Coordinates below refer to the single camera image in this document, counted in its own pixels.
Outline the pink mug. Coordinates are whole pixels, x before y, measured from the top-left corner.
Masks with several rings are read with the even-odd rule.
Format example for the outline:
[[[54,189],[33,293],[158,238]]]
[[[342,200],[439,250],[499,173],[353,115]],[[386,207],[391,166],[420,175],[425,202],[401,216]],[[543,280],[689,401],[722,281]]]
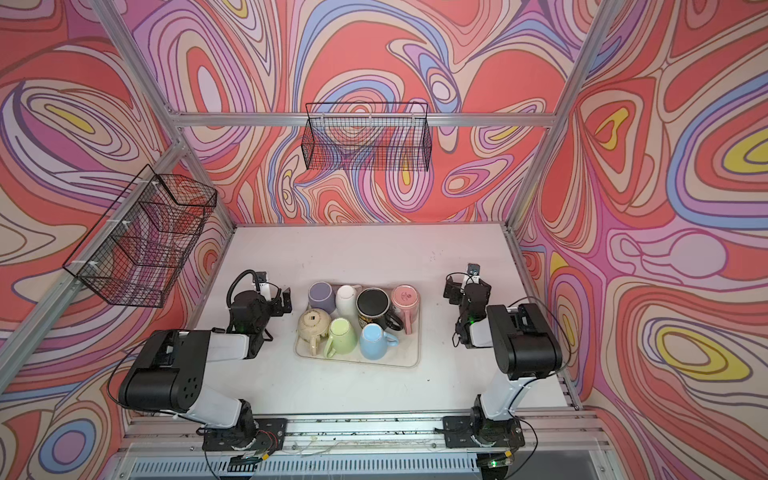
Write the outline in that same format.
[[[401,313],[405,333],[411,335],[420,305],[420,295],[417,289],[408,284],[398,285],[392,290],[391,301]]]

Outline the black skull mug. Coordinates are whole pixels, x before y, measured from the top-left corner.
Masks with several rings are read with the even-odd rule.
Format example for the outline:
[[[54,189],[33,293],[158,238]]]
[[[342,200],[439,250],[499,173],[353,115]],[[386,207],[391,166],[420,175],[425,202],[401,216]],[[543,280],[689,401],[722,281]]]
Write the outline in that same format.
[[[404,330],[403,320],[394,312],[390,297],[382,288],[364,288],[356,298],[356,309],[361,328],[377,324],[383,330]]]

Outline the light blue mug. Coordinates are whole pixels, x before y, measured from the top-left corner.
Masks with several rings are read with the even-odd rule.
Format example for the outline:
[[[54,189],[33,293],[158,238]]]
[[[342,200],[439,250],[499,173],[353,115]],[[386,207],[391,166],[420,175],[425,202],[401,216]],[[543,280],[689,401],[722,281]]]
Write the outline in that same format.
[[[362,356],[371,361],[382,359],[390,347],[399,345],[399,339],[386,332],[380,325],[366,325],[359,337],[359,347]]]

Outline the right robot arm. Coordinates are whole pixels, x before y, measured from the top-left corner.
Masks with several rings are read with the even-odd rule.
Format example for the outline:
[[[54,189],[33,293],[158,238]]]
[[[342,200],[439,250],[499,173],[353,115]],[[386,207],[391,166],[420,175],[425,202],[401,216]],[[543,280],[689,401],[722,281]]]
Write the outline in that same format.
[[[563,352],[540,307],[531,297],[511,306],[491,304],[492,287],[477,275],[446,276],[443,297],[459,307],[452,343],[467,349],[491,349],[498,367],[467,416],[445,416],[436,430],[450,449],[525,445],[516,411],[533,383],[556,374]]]

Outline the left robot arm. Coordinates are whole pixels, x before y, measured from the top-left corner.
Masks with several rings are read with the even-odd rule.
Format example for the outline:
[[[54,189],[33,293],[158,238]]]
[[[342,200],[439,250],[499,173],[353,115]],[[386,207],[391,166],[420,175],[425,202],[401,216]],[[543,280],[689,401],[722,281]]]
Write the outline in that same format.
[[[178,416],[199,426],[209,451],[243,451],[279,445],[276,434],[254,419],[245,399],[205,384],[215,363],[253,360],[274,340],[271,319],[293,310],[291,290],[270,282],[263,271],[247,269],[232,282],[225,297],[226,328],[156,330],[121,381],[115,402],[140,413]]]

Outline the purple mug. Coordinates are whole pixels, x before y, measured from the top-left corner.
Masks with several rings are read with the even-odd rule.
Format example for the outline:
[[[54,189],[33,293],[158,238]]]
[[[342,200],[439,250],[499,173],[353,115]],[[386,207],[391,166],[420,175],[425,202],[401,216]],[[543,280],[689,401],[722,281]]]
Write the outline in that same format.
[[[333,287],[325,281],[315,282],[308,291],[308,303],[312,309],[332,314],[336,309]]]

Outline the white mug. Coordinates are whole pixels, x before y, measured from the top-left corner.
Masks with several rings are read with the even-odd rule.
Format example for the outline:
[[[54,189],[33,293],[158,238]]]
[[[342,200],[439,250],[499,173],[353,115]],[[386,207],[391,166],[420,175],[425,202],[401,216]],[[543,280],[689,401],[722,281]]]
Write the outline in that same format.
[[[338,316],[350,322],[358,318],[356,305],[358,290],[352,285],[341,285],[335,296],[336,312]]]

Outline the green mug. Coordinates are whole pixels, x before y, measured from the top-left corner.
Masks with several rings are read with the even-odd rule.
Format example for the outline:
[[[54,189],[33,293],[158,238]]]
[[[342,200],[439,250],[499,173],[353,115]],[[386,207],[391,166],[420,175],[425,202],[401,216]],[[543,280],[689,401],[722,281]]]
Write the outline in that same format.
[[[345,318],[334,319],[328,330],[328,338],[324,347],[325,358],[346,355],[357,346],[357,333],[352,324]]]

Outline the beige ceramic teapot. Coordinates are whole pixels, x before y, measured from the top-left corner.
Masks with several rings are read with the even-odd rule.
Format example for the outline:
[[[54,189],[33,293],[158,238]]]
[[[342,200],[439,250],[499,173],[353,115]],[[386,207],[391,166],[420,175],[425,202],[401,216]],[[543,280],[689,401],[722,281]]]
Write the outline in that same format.
[[[306,310],[298,321],[298,335],[309,346],[311,356],[316,356],[321,341],[328,335],[331,316],[318,308]]]

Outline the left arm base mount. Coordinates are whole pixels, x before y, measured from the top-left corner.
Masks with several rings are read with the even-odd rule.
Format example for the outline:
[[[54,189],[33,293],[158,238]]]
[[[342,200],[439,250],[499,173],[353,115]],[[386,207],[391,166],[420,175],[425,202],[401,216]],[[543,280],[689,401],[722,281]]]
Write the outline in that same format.
[[[203,437],[206,452],[270,452],[282,449],[287,418],[257,418],[228,429],[200,427],[196,433]]]

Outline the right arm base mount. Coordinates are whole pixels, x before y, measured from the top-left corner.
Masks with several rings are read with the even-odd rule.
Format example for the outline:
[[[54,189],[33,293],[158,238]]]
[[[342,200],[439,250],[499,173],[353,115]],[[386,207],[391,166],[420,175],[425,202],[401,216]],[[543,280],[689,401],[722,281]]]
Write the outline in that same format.
[[[526,445],[516,418],[502,421],[467,416],[445,416],[435,429],[448,448],[506,448],[516,451]]]

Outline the aluminium front rail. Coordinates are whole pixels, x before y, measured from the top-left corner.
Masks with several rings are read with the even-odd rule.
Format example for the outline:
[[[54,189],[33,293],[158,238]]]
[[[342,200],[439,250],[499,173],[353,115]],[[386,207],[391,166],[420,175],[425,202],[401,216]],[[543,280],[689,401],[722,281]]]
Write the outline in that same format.
[[[446,449],[436,430],[454,411],[415,411],[358,414],[285,414],[283,454],[309,455],[365,452],[439,452]],[[610,447],[602,421],[594,413],[573,409],[523,409],[525,446],[540,450],[592,450]],[[191,453],[201,449],[197,425],[170,417],[138,417],[129,422],[119,443],[121,452],[151,447]]]

